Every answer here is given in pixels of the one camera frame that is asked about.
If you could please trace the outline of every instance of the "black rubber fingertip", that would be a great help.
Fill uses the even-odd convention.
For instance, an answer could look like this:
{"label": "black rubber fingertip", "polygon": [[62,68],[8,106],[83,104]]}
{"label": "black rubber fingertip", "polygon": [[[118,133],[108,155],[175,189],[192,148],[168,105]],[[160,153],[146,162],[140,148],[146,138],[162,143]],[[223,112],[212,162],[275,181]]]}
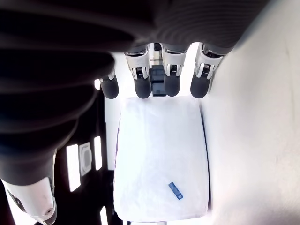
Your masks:
{"label": "black rubber fingertip", "polygon": [[174,97],[180,90],[180,76],[167,76],[165,74],[165,93],[168,96]]}
{"label": "black rubber fingertip", "polygon": [[114,99],[118,96],[119,86],[116,76],[114,76],[112,80],[105,79],[101,81],[100,84],[105,97],[109,99]]}
{"label": "black rubber fingertip", "polygon": [[194,74],[192,83],[191,83],[191,94],[195,98],[203,98],[207,92],[208,88],[210,86],[210,80],[208,80],[206,77],[196,77]]}
{"label": "black rubber fingertip", "polygon": [[138,78],[137,80],[135,80],[135,92],[140,98],[148,98],[151,94],[150,78]]}

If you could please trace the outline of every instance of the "towel label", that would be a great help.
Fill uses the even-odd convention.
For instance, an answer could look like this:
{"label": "towel label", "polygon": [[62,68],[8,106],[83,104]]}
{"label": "towel label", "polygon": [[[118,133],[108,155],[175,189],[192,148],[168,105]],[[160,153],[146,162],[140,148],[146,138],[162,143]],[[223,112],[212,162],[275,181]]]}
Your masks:
{"label": "towel label", "polygon": [[177,189],[177,187],[175,186],[175,184],[173,182],[169,184],[169,187],[173,191],[173,193],[176,195],[178,200],[183,198],[183,195],[180,193],[180,191]]}

